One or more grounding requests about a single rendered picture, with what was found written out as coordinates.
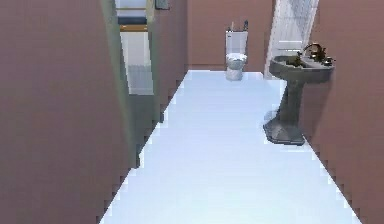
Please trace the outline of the grey pedestal sink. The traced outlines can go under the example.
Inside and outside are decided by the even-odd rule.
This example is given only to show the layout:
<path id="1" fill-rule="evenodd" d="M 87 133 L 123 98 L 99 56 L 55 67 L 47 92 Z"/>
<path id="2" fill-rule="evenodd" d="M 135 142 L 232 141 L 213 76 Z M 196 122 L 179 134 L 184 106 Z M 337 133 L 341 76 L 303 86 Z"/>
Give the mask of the grey pedestal sink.
<path id="1" fill-rule="evenodd" d="M 296 146 L 305 143 L 298 125 L 304 85 L 328 82 L 335 69 L 334 62 L 332 57 L 316 61 L 313 56 L 285 55 L 270 61 L 270 73 L 287 84 L 276 115 L 263 125 L 268 141 Z"/>

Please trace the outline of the brass sink faucet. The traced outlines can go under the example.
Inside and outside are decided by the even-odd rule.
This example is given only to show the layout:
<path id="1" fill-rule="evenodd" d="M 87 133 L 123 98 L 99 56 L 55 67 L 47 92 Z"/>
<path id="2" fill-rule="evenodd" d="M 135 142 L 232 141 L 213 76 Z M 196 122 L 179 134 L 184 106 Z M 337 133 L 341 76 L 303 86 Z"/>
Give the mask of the brass sink faucet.
<path id="1" fill-rule="evenodd" d="M 306 45 L 297 54 L 299 57 L 303 56 L 307 51 L 310 51 L 309 58 L 314 62 L 318 62 L 324 66 L 332 66 L 334 59 L 326 55 L 326 48 L 322 47 L 319 43 L 310 43 Z"/>

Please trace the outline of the white shower curtain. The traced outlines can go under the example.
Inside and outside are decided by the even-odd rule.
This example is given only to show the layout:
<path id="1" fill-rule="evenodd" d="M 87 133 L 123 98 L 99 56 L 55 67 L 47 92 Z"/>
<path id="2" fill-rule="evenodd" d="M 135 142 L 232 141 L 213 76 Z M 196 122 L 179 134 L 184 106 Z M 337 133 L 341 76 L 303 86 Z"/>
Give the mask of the white shower curtain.
<path id="1" fill-rule="evenodd" d="M 264 78 L 272 80 L 270 61 L 295 55 L 309 42 L 319 0 L 274 0 L 273 19 L 266 53 Z"/>

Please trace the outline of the white cabinet with wood top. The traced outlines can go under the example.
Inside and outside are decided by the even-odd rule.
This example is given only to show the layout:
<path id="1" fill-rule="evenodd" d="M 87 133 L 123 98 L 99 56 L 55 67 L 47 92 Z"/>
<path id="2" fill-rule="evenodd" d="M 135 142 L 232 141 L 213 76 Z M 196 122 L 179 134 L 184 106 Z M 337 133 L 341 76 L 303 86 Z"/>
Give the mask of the white cabinet with wood top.
<path id="1" fill-rule="evenodd" d="M 146 31 L 120 33 L 129 93 L 153 95 L 149 38 Z"/>

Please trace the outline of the white toilet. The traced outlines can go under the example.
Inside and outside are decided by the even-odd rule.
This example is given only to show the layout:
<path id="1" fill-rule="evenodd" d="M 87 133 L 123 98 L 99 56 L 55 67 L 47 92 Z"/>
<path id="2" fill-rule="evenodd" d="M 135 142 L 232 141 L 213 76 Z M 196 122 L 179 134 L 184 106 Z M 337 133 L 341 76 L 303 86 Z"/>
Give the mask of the white toilet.
<path id="1" fill-rule="evenodd" d="M 243 68 L 247 62 L 247 31 L 226 32 L 226 72 L 225 77 L 230 81 L 242 79 Z"/>

